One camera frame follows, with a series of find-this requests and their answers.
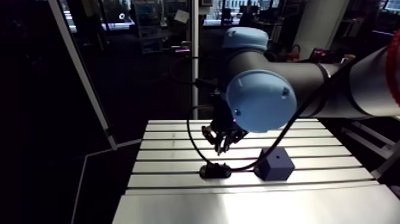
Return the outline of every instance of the metal frame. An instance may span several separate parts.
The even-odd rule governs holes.
[[[371,172],[371,175],[375,179],[379,179],[383,176],[383,174],[390,169],[390,167],[400,159],[400,141],[394,143],[392,140],[388,139],[387,137],[381,135],[380,133],[372,130],[366,125],[361,124],[360,122],[352,122],[352,125],[363,130],[364,132],[368,133],[369,135],[375,137],[376,139],[385,143],[385,146],[379,148],[370,141],[366,140],[365,138],[357,135],[353,131],[342,128],[342,132],[348,135],[350,138],[358,141],[360,144],[363,144],[365,147],[369,148],[370,150],[374,151],[376,154],[380,155],[381,157],[385,158],[385,162],[380,165],[377,169]]]
[[[70,29],[67,27],[67,23],[65,22],[65,18],[63,12],[61,11],[60,3],[57,0],[49,0],[49,5],[51,11],[53,13],[54,19],[57,23],[58,29],[60,30],[62,39],[67,47],[68,53],[71,56],[71,60],[76,68],[76,72],[79,75],[79,79],[82,82],[82,85],[89,97],[90,103],[92,104],[93,109],[95,110],[96,116],[99,119],[99,122],[103,128],[104,134],[106,134],[108,142],[112,149],[117,149],[117,144],[113,135],[107,134],[107,130],[109,129],[109,125],[105,118],[105,115],[102,111],[99,101],[97,100],[96,93],[93,90],[93,87],[88,78],[88,74],[86,73],[85,67],[82,64],[82,61],[79,57],[79,54],[76,50],[74,40],[71,37]]]

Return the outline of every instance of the workbench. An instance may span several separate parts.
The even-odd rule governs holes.
[[[251,170],[203,180],[205,164],[184,120],[149,121],[114,224],[400,223],[400,201],[317,119],[298,119],[282,139],[295,170],[287,181],[264,182]],[[231,167],[254,161],[281,132],[250,133],[217,156],[191,120],[204,156]]]

